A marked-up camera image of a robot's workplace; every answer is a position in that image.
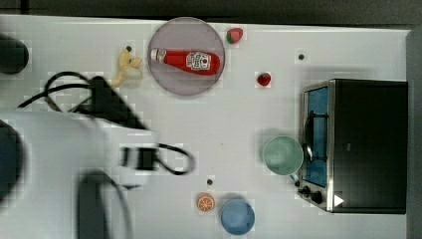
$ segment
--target bowl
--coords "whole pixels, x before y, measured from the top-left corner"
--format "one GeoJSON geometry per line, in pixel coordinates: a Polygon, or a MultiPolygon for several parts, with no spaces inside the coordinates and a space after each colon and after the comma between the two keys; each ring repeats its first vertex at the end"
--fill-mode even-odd
{"type": "Polygon", "coordinates": [[[255,212],[243,199],[232,199],[221,209],[223,228],[232,235],[243,235],[255,224],[255,212]]]}
{"type": "Polygon", "coordinates": [[[274,173],[290,175],[301,168],[304,152],[296,140],[281,135],[267,142],[262,157],[274,173]]]}

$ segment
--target ketchup bottle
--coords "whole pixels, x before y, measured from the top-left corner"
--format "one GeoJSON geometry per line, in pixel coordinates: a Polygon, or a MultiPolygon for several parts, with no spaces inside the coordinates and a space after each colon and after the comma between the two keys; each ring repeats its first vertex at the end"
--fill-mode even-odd
{"type": "Polygon", "coordinates": [[[151,59],[202,76],[215,75],[220,69],[220,58],[203,51],[152,49],[151,59]]]}

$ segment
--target teal bowl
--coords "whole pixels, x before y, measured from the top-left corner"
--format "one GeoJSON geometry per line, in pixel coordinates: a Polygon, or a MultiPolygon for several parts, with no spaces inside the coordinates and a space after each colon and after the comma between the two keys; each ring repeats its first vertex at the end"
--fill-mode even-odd
{"type": "Polygon", "coordinates": [[[304,152],[301,145],[291,137],[277,136],[266,143],[262,158],[274,173],[290,175],[301,168],[304,152]]]}

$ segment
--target toy orange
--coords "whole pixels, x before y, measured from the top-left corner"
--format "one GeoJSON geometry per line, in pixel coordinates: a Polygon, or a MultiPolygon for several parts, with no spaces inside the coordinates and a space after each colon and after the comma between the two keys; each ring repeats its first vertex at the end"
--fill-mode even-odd
{"type": "Polygon", "coordinates": [[[209,193],[203,192],[198,195],[198,209],[200,211],[211,211],[214,206],[214,198],[209,193]]]}

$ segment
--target toy strawberry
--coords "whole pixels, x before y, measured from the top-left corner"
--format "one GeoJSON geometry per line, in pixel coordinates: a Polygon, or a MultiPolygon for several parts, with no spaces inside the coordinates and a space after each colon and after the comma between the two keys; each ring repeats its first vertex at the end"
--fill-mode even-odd
{"type": "Polygon", "coordinates": [[[260,76],[258,76],[257,82],[263,86],[266,87],[267,85],[270,84],[271,81],[271,76],[268,73],[263,73],[260,76]]]}
{"type": "Polygon", "coordinates": [[[227,41],[230,44],[236,44],[240,41],[243,36],[243,30],[241,28],[232,28],[227,32],[227,41]]]}

